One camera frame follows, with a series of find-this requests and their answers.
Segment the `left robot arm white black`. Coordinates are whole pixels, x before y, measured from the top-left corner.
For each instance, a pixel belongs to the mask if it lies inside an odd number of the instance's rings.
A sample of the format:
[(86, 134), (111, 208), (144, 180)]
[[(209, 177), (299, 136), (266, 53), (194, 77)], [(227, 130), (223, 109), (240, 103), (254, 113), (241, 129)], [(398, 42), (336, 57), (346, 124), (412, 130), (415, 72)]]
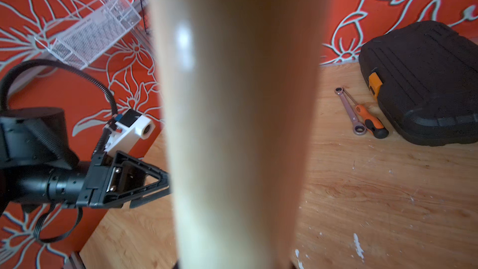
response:
[[(61, 68), (98, 87), (112, 117), (88, 161), (70, 149), (65, 113), (61, 108), (12, 109), (8, 95), (14, 81), (35, 67)], [(148, 139), (154, 123), (135, 110), (118, 111), (110, 90), (100, 81), (59, 61), (34, 59), (13, 67), (1, 80), (1, 209), (11, 202), (30, 213), (42, 204), (83, 211), (137, 208), (170, 194), (168, 173), (130, 155), (141, 139)]]

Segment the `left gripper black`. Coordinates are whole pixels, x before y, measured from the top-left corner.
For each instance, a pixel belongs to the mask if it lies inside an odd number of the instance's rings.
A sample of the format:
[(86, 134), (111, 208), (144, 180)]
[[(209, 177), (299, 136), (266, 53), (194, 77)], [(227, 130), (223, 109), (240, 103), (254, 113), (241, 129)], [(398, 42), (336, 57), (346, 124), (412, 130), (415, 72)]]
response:
[(77, 207), (134, 209), (168, 196), (169, 174), (152, 164), (117, 151), (113, 157), (95, 153), (88, 168)]

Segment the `wooden handle claw hammer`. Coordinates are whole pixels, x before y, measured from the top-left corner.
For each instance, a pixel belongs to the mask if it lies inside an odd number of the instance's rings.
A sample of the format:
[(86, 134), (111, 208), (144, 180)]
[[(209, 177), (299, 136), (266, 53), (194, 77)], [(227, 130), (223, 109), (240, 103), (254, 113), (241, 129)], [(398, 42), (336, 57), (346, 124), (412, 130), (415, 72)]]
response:
[(182, 269), (288, 269), (329, 0), (149, 0)]

